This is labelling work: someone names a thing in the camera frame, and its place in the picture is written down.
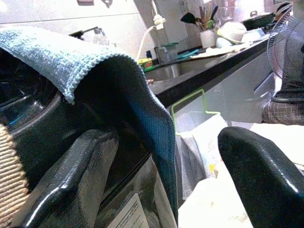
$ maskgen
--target microfiber cloth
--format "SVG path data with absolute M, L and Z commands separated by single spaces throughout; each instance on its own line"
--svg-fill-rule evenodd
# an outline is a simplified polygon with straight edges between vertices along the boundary
M 80 81 L 96 65 L 106 63 L 116 86 L 139 119 L 141 131 L 148 136 L 146 144 L 153 153 L 177 218 L 173 122 L 167 110 L 150 91 L 142 69 L 132 57 L 114 48 L 35 27 L 0 28 L 0 48 L 49 79 L 71 104 Z

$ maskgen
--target label sticker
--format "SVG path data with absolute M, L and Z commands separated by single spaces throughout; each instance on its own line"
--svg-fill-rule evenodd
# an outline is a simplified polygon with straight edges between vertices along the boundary
M 149 228 L 138 194 L 134 194 L 107 228 Z

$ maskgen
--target kitchen counter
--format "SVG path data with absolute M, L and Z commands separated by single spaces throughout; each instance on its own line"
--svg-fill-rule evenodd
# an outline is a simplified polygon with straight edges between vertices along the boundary
M 171 64 L 190 62 L 198 63 L 194 70 L 185 73 L 180 77 L 164 81 L 155 81 L 150 85 L 152 92 L 158 97 L 165 107 L 170 106 L 194 90 L 202 87 L 219 76 L 229 76 L 266 51 L 268 39 L 254 43 L 249 48 L 237 53 L 228 53 L 219 57 L 204 59 L 187 59 L 176 61 Z

